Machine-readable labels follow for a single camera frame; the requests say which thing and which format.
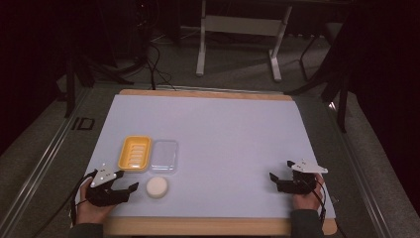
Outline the person's right hand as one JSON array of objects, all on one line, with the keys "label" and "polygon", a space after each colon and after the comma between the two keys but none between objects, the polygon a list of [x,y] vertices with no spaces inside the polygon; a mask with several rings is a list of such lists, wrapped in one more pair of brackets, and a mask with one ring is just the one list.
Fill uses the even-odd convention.
[{"label": "person's right hand", "polygon": [[323,177],[319,174],[315,175],[316,187],[308,194],[294,194],[292,196],[292,205],[295,210],[310,209],[317,211],[321,206],[323,199]]}]

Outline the white metal desk frame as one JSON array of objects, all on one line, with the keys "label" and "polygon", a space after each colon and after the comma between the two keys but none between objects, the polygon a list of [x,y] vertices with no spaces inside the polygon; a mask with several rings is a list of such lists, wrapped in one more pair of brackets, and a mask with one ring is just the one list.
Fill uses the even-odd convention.
[{"label": "white metal desk frame", "polygon": [[206,60],[206,33],[217,32],[275,37],[275,45],[268,51],[268,56],[273,79],[275,81],[281,81],[282,76],[280,73],[277,55],[284,38],[285,30],[287,28],[288,20],[293,7],[287,6],[285,8],[281,20],[269,20],[208,15],[206,13],[206,3],[206,0],[201,0],[200,45],[196,65],[196,75],[204,75]]}]

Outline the round white soap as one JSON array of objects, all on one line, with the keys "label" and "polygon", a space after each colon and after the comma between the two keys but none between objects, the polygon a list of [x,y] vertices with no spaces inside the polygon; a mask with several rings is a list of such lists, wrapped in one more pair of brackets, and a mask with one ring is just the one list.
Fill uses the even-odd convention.
[{"label": "round white soap", "polygon": [[163,177],[153,177],[147,182],[147,194],[151,198],[162,198],[168,191],[168,181]]}]

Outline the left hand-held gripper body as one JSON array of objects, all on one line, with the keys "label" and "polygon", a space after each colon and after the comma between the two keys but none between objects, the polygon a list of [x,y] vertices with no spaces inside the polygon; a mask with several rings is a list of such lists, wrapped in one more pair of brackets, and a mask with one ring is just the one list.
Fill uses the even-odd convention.
[{"label": "left hand-held gripper body", "polygon": [[93,181],[85,196],[91,204],[95,206],[110,206],[129,200],[130,195],[126,193],[126,188],[117,190],[112,188],[116,180],[114,173],[106,164],[95,170]]}]

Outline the yellow soap dish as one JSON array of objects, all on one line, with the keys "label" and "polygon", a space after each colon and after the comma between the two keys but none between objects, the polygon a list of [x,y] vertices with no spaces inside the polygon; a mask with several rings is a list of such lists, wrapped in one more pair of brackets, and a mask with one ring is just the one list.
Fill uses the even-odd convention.
[{"label": "yellow soap dish", "polygon": [[127,172],[144,172],[150,163],[152,139],[148,136],[128,136],[120,153],[118,167]]}]

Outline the white table mat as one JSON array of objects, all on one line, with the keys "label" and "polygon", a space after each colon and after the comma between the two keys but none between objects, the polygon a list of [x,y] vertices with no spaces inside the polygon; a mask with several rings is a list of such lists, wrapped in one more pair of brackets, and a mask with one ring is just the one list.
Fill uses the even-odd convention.
[{"label": "white table mat", "polygon": [[116,216],[286,218],[291,197],[269,177],[290,179],[288,162],[315,159],[292,100],[117,95],[87,168],[116,171],[130,135],[176,142],[177,165],[159,199],[146,193],[151,172],[116,180],[139,186]]}]

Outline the black metal stand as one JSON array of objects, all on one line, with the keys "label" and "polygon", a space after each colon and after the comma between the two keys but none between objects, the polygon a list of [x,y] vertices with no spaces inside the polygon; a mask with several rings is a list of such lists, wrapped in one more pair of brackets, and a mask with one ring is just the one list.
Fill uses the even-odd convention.
[{"label": "black metal stand", "polygon": [[68,118],[75,109],[75,79],[78,78],[83,86],[93,86],[94,78],[91,73],[91,67],[119,84],[133,85],[133,82],[120,77],[117,73],[82,54],[69,35],[62,34],[59,37],[59,42],[65,58],[65,92],[59,93],[59,99],[66,102],[65,118]]}]

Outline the black chair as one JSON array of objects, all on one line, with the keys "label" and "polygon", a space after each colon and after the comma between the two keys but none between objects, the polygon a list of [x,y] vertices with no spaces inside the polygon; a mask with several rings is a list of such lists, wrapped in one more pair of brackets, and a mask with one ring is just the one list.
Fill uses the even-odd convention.
[{"label": "black chair", "polygon": [[[300,86],[296,89],[284,91],[285,95],[299,95],[303,92],[308,91],[322,83],[325,83],[326,86],[321,93],[321,99],[323,102],[332,103],[336,96],[339,96],[338,111],[337,111],[337,124],[342,133],[346,133],[346,110],[347,110],[347,98],[349,92],[349,78],[337,69],[334,69],[334,58],[337,55],[337,45],[336,40],[339,36],[343,24],[342,23],[325,23],[320,28],[320,33],[316,35],[305,48],[304,52],[299,58],[299,65],[303,73],[304,79],[307,80],[307,83],[303,86]],[[323,35],[326,41],[330,45],[330,50],[328,50],[325,58],[323,59],[320,67],[312,74],[311,77],[307,77],[303,57],[306,52],[310,49],[313,43]]]}]

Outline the person's left hand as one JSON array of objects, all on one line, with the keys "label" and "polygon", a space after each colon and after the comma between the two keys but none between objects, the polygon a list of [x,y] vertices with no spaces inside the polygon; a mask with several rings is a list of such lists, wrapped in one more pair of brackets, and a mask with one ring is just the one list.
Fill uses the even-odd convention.
[{"label": "person's left hand", "polygon": [[103,224],[115,205],[95,206],[86,198],[86,192],[92,182],[92,178],[88,178],[79,189],[81,203],[77,206],[76,224]]}]

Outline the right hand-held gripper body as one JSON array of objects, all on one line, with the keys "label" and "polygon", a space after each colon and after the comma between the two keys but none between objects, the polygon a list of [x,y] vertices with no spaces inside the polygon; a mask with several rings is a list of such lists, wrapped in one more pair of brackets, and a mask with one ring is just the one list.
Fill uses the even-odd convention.
[{"label": "right hand-held gripper body", "polygon": [[316,174],[326,174],[328,170],[316,163],[301,160],[294,162],[292,180],[280,179],[276,184],[277,190],[291,194],[308,194],[316,187]]}]

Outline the clear plastic container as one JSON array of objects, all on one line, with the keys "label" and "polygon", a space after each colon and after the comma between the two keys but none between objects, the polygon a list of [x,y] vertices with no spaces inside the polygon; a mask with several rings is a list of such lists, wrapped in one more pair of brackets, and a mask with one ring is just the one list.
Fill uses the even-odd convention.
[{"label": "clear plastic container", "polygon": [[173,174],[177,166],[178,144],[173,140],[156,140],[153,144],[151,171]]}]

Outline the metal floor rail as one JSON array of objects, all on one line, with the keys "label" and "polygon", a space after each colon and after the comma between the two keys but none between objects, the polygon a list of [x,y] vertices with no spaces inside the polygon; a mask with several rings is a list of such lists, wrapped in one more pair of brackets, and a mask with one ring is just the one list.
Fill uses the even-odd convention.
[{"label": "metal floor rail", "polygon": [[353,174],[356,185],[358,186],[362,200],[364,201],[367,213],[370,217],[378,238],[390,238],[388,225],[383,218],[382,212],[368,184],[367,177],[363,172],[363,168],[356,154],[355,147],[352,145],[348,134],[343,133],[339,126],[336,126],[336,131],[338,132],[339,139],[344,146],[345,154],[349,160],[350,170]]},{"label": "metal floor rail", "polygon": [[0,238],[9,238],[15,229],[89,92],[77,92],[68,116],[65,103],[55,101],[0,156]]}]

